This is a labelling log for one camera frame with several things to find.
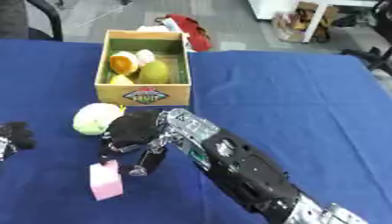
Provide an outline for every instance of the blue tablecloth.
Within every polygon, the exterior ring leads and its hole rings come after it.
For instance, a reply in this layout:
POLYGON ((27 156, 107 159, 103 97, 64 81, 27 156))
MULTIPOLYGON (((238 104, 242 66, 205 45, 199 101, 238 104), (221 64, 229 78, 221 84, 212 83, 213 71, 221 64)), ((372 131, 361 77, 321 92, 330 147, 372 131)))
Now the blue tablecloth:
MULTIPOLYGON (((72 118, 96 102, 95 44, 0 41, 0 123, 27 121, 36 150, 0 176, 0 223, 263 223, 221 193, 179 150, 149 177, 123 180, 100 202, 88 188, 98 138, 72 118)), ((392 103, 349 57, 277 52, 194 53, 194 111, 264 149, 321 203, 371 223, 392 220, 392 103)), ((128 155, 129 162, 137 155, 128 155)))

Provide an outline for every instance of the green fruit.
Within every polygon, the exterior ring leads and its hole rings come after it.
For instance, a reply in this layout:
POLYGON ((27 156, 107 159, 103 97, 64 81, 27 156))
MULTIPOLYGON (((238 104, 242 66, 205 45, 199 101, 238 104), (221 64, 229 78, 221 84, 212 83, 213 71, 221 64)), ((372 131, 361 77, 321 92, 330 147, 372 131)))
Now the green fruit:
POLYGON ((169 81, 169 68, 159 60, 148 63, 140 72, 140 84, 165 84, 169 81))

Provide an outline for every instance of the red object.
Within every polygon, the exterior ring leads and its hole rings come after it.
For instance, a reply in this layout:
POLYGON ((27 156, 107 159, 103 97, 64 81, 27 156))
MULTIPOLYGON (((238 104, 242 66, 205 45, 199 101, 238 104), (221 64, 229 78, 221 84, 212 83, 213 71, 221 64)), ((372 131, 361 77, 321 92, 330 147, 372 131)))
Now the red object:
POLYGON ((198 21, 179 14, 167 14, 166 17, 172 18, 183 32, 190 34, 189 42, 191 43, 193 50, 204 52, 213 47, 210 38, 207 35, 207 31, 199 25, 198 21))

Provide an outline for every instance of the fruit box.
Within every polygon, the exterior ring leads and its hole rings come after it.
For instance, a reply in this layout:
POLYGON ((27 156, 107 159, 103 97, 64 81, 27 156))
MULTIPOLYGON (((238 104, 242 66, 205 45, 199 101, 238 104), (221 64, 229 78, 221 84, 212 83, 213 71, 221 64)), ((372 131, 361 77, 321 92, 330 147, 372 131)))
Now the fruit box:
POLYGON ((185 39, 185 34, 179 32, 107 31, 95 77, 100 101, 125 106, 188 105, 192 81, 185 39), (110 69, 110 56, 119 51, 135 53, 142 49, 151 50, 157 60, 168 66, 169 84, 109 84, 115 75, 110 69))

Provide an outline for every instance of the pink cube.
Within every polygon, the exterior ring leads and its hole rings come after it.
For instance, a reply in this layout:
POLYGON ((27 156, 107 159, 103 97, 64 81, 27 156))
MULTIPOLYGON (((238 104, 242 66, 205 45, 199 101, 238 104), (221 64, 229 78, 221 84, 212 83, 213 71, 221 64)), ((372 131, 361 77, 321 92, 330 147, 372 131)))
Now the pink cube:
POLYGON ((115 160, 105 165, 90 165, 90 187, 96 200, 106 200, 123 194, 123 182, 115 160))

